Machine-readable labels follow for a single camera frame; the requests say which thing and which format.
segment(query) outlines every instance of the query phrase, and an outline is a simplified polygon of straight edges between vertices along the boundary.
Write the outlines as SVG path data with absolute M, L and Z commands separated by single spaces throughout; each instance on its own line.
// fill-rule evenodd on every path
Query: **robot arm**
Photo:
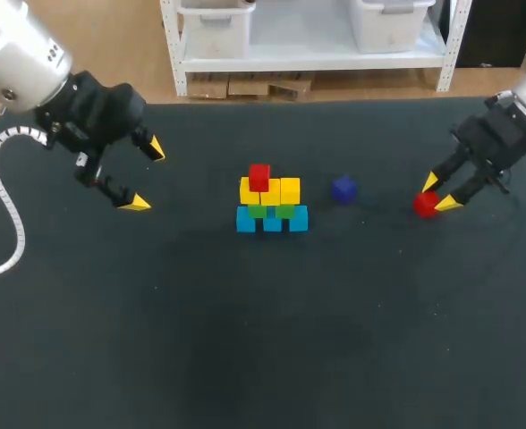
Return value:
M 71 73 L 72 56 L 21 0 L 0 0 L 0 102 L 13 112 L 32 111 L 55 143 L 78 154 L 75 176 L 96 187 L 114 206 L 144 210 L 135 192 L 102 174 L 108 146 L 130 137 L 153 161 L 164 159 L 157 139 L 143 124 L 145 100 L 128 84 L 102 86 L 87 71 Z
M 476 168 L 469 180 L 435 206 L 437 211 L 465 206 L 486 185 L 509 193 L 499 178 L 526 155 L 526 76 L 511 91 L 487 100 L 486 106 L 484 116 L 472 116 L 452 130 L 457 149 L 430 172 L 422 192 L 439 189 L 466 162 Z

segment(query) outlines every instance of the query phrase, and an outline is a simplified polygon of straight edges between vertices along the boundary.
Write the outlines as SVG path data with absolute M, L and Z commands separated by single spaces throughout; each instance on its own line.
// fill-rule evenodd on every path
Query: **red cube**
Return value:
M 434 191 L 416 194 L 414 199 L 414 211 L 422 219 L 436 216 L 439 212 L 434 208 L 440 202 L 440 197 Z
M 270 165 L 252 164 L 249 169 L 249 190 L 251 192 L 269 192 L 270 178 Z

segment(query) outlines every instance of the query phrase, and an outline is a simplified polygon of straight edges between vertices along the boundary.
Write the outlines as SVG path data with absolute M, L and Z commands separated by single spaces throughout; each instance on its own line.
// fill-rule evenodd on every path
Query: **block stack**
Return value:
M 290 232 L 309 229 L 309 211 L 307 206 L 300 206 L 301 179 L 271 179 L 269 165 L 254 164 L 249 177 L 242 177 L 239 194 L 242 205 L 237 207 L 238 232 L 255 232 L 258 219 L 265 232 L 281 232 L 284 223 L 289 224 Z

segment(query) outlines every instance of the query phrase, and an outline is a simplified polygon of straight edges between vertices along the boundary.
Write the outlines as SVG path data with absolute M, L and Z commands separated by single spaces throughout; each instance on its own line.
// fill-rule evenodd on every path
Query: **shelf leg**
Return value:
M 162 10 L 162 19 L 164 20 L 165 40 L 170 52 L 175 92 L 179 97 L 185 97 L 188 95 L 188 83 L 182 65 L 184 41 L 180 39 L 175 3 L 176 0 L 160 0 L 159 5 Z
M 445 45 L 444 65 L 436 88 L 438 92 L 447 92 L 450 89 L 471 9 L 471 0 L 446 1 L 450 1 L 450 34 Z

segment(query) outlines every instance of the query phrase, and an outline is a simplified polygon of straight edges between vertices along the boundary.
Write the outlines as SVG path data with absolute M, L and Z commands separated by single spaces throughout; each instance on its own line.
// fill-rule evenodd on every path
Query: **wooden floor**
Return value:
M 104 84 L 130 82 L 149 103 L 185 103 L 174 93 L 158 0 L 29 0 L 32 11 Z M 438 70 L 319 73 L 310 101 L 488 96 L 510 88 L 521 69 L 458 70 L 450 92 L 435 92 Z

